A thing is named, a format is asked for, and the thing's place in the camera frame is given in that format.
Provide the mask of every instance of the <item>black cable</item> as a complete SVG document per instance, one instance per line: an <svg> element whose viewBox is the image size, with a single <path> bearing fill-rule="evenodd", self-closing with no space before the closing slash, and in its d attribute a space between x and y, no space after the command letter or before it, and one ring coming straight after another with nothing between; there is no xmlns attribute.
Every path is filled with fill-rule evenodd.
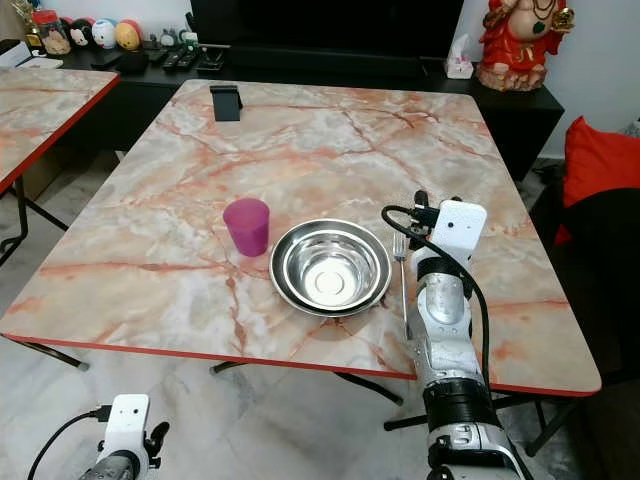
<svg viewBox="0 0 640 480"><path fill-rule="evenodd" d="M524 460L522 460L520 453L518 453L518 449L516 448L516 446L508 437L507 437L507 440L509 440L509 445L511 445L511 452L513 453L513 457L516 459L516 462L518 462L518 465L520 465L520 470L522 470L522 475L524 475L524 480L535 480L533 478L533 475L531 475L531 472L527 468L527 465L524 463Z"/></svg>
<svg viewBox="0 0 640 480"><path fill-rule="evenodd" d="M482 315L482 378L484 378L484 383L487 385L487 389L491 389L489 385L489 309L487 308L487 301L484 298L482 290L480 286L473 279L471 274L467 272L467 270L460 265L460 263L449 255L447 252L442 250L437 245L431 243L429 240L425 239L421 235L411 231L410 229L403 227L398 222L394 221L389 217L389 212L399 212L404 213L406 215L412 216L413 211L409 208L399 207L397 205L387 205L382 209L382 219L387 222L392 228L399 231L400 233L404 233L407 237L413 238L417 242L421 243L423 246L427 247L431 251L437 253L441 257L445 258L449 262L453 264L454 267L458 270L458 272L471 283L471 287L473 291L476 292L476 296L478 297L478 303L480 304L480 313ZM491 406L493 407L493 403L491 401L491 396L489 396L489 401Z"/></svg>
<svg viewBox="0 0 640 480"><path fill-rule="evenodd" d="M64 432L71 425L82 420L83 418L97 418L99 422L106 422L109 419L110 413L111 413L111 405L102 405L100 408L96 410L91 410L90 412L85 412L78 416L73 417L71 420L69 420L67 423L61 426L58 430L56 430L56 432L53 435L51 435L51 438L47 440L47 443L44 444L44 447L42 447L42 450L40 450L40 453L38 453L38 456L33 461L33 465L31 465L31 470L29 470L29 475L27 475L27 480L33 480L33 476L36 473L36 468L38 468L38 464L40 463L40 460L42 460L42 457L44 457L44 454L47 453L47 450L49 450L49 447L53 444L53 442L55 442L56 438L58 438L62 432Z"/></svg>

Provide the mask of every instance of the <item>remote control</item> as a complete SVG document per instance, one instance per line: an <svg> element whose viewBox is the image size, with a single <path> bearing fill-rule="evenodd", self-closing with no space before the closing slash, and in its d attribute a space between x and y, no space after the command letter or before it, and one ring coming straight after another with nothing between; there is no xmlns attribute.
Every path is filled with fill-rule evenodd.
<svg viewBox="0 0 640 480"><path fill-rule="evenodd" d="M179 68L180 70L188 70L197 57L197 50L188 52L185 56L178 60L178 63L176 63L176 68Z"/></svg>
<svg viewBox="0 0 640 480"><path fill-rule="evenodd" d="M171 52L162 64L162 68L164 68L165 70L173 70L174 68L176 68L178 60L180 60L185 53L187 53L185 49L175 50Z"/></svg>
<svg viewBox="0 0 640 480"><path fill-rule="evenodd" d="M169 51L166 48L162 48L160 50L151 50L147 52L147 55L149 55L149 62L153 65L157 65L164 60L168 53Z"/></svg>

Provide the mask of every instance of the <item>metal fork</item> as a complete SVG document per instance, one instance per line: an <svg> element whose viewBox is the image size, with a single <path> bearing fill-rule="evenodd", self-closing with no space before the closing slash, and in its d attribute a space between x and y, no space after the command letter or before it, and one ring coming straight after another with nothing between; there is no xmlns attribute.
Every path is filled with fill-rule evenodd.
<svg viewBox="0 0 640 480"><path fill-rule="evenodd" d="M406 237L400 232L393 232L393 258L400 264L400 279L402 281L402 319L407 340L411 340L411 329L407 320L407 281L404 275L404 260L407 254Z"/></svg>

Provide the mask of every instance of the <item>black tv stand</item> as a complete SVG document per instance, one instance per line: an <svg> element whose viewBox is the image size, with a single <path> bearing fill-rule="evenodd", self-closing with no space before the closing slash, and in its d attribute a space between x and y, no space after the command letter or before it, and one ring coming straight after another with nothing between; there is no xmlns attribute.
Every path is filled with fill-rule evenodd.
<svg viewBox="0 0 640 480"><path fill-rule="evenodd" d="M347 75L415 78L424 75L417 57L327 49L234 45L227 61L236 67L276 68Z"/></svg>
<svg viewBox="0 0 640 480"><path fill-rule="evenodd" d="M62 68L88 70L94 56L89 50L77 49L65 55L63 61ZM271 59L268 63L274 67ZM423 60L423 63L428 77L422 72L415 77L393 77L388 72L385 75L310 72L296 64L289 68L250 68L225 62L220 72L213 73L197 72L195 68L167 73L159 65L149 65L142 73L122 75L109 95L59 141L86 148L129 150L182 82L192 78L231 84L245 81L459 93L476 100L509 173L515 180L521 180L564 111L553 95L544 87L533 92L496 92L476 78L448 79L442 61Z"/></svg>

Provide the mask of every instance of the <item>plastic cup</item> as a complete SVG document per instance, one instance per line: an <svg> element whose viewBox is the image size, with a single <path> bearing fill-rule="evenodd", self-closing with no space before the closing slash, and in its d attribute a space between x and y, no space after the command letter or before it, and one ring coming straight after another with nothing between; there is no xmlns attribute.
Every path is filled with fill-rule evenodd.
<svg viewBox="0 0 640 480"><path fill-rule="evenodd" d="M224 223L238 251L257 257L267 251L269 207L257 198L236 200L224 209Z"/></svg>

